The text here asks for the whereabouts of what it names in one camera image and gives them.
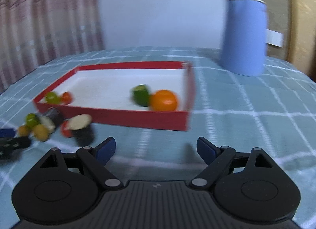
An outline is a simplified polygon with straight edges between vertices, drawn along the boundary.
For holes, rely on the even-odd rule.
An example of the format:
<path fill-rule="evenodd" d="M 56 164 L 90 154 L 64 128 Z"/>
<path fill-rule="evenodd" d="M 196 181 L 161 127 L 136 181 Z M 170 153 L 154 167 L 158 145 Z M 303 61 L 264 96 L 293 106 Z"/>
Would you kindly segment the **orange mandarin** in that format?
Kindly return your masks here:
<path fill-rule="evenodd" d="M 153 111 L 176 111 L 177 108 L 178 98 L 170 90 L 158 90 L 150 96 L 150 109 Z"/>

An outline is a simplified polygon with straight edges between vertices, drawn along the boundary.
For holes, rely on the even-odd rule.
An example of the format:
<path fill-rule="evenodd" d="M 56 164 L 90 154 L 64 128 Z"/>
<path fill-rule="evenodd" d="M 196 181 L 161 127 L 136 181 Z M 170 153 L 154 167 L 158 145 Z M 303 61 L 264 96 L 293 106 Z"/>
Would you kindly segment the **yellow-green round fruit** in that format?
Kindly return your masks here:
<path fill-rule="evenodd" d="M 33 127 L 33 134 L 35 138 L 41 142 L 45 142 L 50 137 L 50 132 L 45 125 L 38 124 Z"/>

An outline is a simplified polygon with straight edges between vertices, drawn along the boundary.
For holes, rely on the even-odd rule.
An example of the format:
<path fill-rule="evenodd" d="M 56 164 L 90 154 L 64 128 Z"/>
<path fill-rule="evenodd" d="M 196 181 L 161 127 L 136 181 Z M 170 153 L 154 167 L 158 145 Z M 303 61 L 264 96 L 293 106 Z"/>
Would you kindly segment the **small green lime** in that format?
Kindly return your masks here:
<path fill-rule="evenodd" d="M 29 113 L 29 114 L 27 114 L 27 116 L 25 118 L 25 123 L 26 123 L 27 127 L 32 129 L 36 125 L 40 124 L 40 119 L 39 119 L 39 117 L 36 114 Z"/>

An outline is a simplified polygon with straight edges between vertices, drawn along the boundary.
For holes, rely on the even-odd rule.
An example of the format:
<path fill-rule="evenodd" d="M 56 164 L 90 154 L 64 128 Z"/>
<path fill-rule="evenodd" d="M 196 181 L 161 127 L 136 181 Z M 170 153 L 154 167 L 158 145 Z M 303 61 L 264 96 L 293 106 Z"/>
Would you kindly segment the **gold mirror frame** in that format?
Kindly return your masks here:
<path fill-rule="evenodd" d="M 268 55 L 295 65 L 315 79 L 315 0 L 263 0 L 269 29 L 282 33 L 282 47 L 268 47 Z"/>

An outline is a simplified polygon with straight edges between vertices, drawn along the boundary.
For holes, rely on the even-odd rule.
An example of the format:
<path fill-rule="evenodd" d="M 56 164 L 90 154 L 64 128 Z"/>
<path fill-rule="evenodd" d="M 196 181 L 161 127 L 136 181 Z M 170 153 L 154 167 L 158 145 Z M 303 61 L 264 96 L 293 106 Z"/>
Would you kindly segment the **green lime in tray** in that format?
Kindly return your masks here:
<path fill-rule="evenodd" d="M 60 96 L 58 94 L 56 94 L 54 91 L 50 91 L 50 92 L 46 93 L 45 101 L 48 104 L 59 105 L 61 102 L 61 99 L 60 99 Z"/>

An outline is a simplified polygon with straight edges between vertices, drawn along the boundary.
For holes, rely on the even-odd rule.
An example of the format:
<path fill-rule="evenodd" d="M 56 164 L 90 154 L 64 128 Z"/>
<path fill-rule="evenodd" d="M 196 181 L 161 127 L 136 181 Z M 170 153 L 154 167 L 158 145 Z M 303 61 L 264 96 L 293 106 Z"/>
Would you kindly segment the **brown-yellow longan fruit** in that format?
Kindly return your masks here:
<path fill-rule="evenodd" d="M 17 132 L 20 137 L 29 137 L 31 130 L 27 125 L 21 125 L 19 126 Z"/>

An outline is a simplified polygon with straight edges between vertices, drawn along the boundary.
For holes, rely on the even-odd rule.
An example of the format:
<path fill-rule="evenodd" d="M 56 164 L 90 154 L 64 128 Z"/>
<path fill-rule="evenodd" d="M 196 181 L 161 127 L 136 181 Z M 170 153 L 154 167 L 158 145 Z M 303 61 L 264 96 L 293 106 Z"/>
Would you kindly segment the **blue electric kettle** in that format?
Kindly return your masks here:
<path fill-rule="evenodd" d="M 220 65 L 243 76 L 259 76 L 266 59 L 267 5 L 262 0 L 228 0 Z"/>

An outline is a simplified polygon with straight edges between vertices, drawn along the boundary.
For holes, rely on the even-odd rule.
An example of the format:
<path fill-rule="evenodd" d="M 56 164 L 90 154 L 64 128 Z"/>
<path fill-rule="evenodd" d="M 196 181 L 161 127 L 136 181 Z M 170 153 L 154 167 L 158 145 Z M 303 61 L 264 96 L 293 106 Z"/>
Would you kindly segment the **pink patterned curtain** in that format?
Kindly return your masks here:
<path fill-rule="evenodd" d="M 1 91 L 53 59 L 104 48 L 97 0 L 1 0 Z"/>

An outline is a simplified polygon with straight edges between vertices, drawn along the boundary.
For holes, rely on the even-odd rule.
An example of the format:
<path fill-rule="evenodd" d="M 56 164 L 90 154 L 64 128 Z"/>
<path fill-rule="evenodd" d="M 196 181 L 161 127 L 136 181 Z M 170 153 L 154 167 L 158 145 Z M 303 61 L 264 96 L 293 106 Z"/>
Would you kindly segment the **green cucumber chunk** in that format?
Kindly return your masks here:
<path fill-rule="evenodd" d="M 150 90 L 148 85 L 138 85 L 131 89 L 131 98 L 139 106 L 150 105 Z"/>

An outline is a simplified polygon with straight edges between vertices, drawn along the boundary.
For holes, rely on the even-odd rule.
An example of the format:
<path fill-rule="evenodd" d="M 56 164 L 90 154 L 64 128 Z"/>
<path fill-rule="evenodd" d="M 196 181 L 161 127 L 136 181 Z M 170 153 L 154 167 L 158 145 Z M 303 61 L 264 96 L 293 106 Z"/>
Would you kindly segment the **red cherry tomato in tray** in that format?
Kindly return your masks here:
<path fill-rule="evenodd" d="M 61 102 L 63 104 L 68 105 L 68 104 L 72 103 L 73 96 L 69 91 L 66 91 L 66 92 L 62 93 L 60 99 L 61 99 Z"/>

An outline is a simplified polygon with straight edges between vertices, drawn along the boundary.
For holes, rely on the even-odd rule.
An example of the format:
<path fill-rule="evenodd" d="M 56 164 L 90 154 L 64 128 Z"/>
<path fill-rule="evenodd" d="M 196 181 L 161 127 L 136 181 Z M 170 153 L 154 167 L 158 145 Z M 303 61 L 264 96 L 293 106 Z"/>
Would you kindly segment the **checked teal bedsheet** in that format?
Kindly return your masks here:
<path fill-rule="evenodd" d="M 236 75 L 218 64 L 215 49 L 137 47 L 88 52 L 55 59 L 1 94 L 1 127 L 17 128 L 34 112 L 32 99 L 79 65 L 122 61 L 189 61 L 196 97 L 186 132 L 103 124 L 96 143 L 109 136 L 117 149 L 107 168 L 120 180 L 190 179 L 204 168 L 197 138 L 239 152 L 261 147 L 301 193 L 295 222 L 315 228 L 315 83 L 292 64 L 267 58 L 258 78 Z"/>

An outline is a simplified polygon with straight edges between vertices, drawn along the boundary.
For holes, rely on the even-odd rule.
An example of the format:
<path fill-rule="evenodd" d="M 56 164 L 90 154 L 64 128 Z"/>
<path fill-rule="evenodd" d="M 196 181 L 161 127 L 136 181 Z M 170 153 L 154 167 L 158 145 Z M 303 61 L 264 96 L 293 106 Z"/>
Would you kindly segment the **white wall switch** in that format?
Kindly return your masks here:
<path fill-rule="evenodd" d="M 284 35 L 282 33 L 279 33 L 270 29 L 266 29 L 266 43 L 268 45 L 282 48 L 283 40 L 284 40 Z"/>

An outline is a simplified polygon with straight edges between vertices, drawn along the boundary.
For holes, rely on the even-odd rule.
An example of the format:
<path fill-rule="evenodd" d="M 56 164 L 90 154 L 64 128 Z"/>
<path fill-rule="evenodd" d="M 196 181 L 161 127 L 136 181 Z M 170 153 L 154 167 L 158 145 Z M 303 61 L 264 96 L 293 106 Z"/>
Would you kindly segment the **red cherry tomato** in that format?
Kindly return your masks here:
<path fill-rule="evenodd" d="M 73 136 L 69 128 L 69 122 L 67 120 L 62 123 L 60 131 L 62 136 L 64 136 L 65 138 L 71 138 Z"/>
<path fill-rule="evenodd" d="M 69 91 L 66 91 L 66 92 L 62 93 L 60 99 L 61 99 L 61 102 L 63 104 L 68 105 L 68 104 L 72 103 L 73 96 Z"/>

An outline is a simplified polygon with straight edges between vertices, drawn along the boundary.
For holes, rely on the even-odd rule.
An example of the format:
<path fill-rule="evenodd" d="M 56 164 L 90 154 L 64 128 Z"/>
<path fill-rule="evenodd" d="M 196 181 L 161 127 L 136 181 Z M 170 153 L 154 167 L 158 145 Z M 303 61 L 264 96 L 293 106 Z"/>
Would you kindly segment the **red shallow box tray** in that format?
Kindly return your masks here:
<path fill-rule="evenodd" d="M 148 85 L 151 91 L 170 90 L 178 108 L 170 112 L 151 111 L 132 100 L 132 89 Z M 185 61 L 133 61 L 77 66 L 45 90 L 33 102 L 40 113 L 52 106 L 46 93 L 70 92 L 73 101 L 57 105 L 65 118 L 89 114 L 95 123 L 127 127 L 186 131 L 194 106 L 195 82 L 191 63 Z"/>

